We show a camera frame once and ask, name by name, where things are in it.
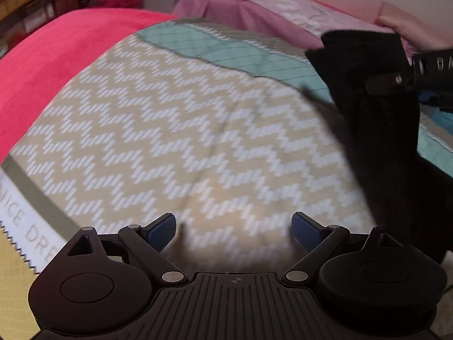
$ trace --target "triangular cutout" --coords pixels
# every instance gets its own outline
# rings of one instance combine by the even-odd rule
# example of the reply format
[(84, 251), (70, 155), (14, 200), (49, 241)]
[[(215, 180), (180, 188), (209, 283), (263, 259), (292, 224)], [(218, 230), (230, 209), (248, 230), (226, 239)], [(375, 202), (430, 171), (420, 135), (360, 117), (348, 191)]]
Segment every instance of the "triangular cutout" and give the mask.
[(93, 248), (91, 248), (90, 239), (88, 235), (83, 235), (77, 243), (74, 244), (71, 251), (67, 254), (68, 256), (84, 256), (92, 254)]

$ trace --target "bed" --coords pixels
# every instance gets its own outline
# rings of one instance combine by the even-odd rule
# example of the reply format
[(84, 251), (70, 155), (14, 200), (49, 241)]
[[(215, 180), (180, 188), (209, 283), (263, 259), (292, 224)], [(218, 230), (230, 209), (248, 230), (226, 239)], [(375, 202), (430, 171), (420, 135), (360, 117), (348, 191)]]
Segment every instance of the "bed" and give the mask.
[[(0, 265), (4, 340), (37, 330), (29, 285), (82, 226), (116, 233), (172, 212), (163, 254), (188, 273), (282, 272), (304, 253), (289, 234), (295, 211), (374, 226), (332, 131), (341, 116), (305, 58), (311, 43), (235, 28), (79, 10), (0, 60), (0, 253), (14, 266)], [(423, 121), (419, 151), (450, 173), (451, 139)]]

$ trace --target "black mechanical device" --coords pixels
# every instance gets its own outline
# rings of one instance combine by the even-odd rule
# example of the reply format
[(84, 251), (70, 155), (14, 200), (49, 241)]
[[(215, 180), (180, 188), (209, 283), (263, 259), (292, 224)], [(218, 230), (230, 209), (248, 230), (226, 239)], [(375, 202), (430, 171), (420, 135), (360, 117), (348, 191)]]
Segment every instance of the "black mechanical device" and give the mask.
[(302, 212), (291, 227), (309, 253), (282, 277), (188, 277), (160, 254), (176, 234), (171, 213), (118, 234), (82, 228), (30, 288), (34, 339), (438, 339), (440, 265), (383, 229), (354, 234)]

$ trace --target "chevron pattern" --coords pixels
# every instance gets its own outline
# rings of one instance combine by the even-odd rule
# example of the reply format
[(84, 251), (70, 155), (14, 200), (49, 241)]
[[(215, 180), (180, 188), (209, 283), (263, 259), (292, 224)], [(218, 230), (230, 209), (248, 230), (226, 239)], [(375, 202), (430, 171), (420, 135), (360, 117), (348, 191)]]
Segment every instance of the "chevron pattern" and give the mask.
[(340, 145), (298, 91), (137, 36), (77, 75), (12, 151), (79, 226), (116, 233), (165, 212), (190, 272), (281, 271), (294, 211), (369, 232)]

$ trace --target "zigzag black edging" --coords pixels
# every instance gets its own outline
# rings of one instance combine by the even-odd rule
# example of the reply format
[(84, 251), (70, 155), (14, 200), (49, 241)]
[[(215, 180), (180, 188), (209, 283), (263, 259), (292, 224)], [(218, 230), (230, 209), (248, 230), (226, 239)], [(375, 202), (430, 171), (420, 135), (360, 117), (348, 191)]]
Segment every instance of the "zigzag black edging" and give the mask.
[(11, 237), (10, 233), (5, 230), (5, 226), (3, 224), (3, 221), (1, 221), (1, 220), (0, 220), (0, 228), (3, 231), (3, 233), (6, 235), (8, 240), (10, 241), (11, 245), (13, 245), (14, 248), (16, 249), (16, 251), (19, 252), (21, 258), (23, 258), (23, 261), (28, 264), (28, 267), (33, 270), (34, 274), (38, 274), (39, 272), (36, 271), (36, 267), (31, 265), (30, 260), (26, 259), (25, 254), (22, 254), (22, 248), (17, 247), (17, 243), (13, 242), (13, 237)]

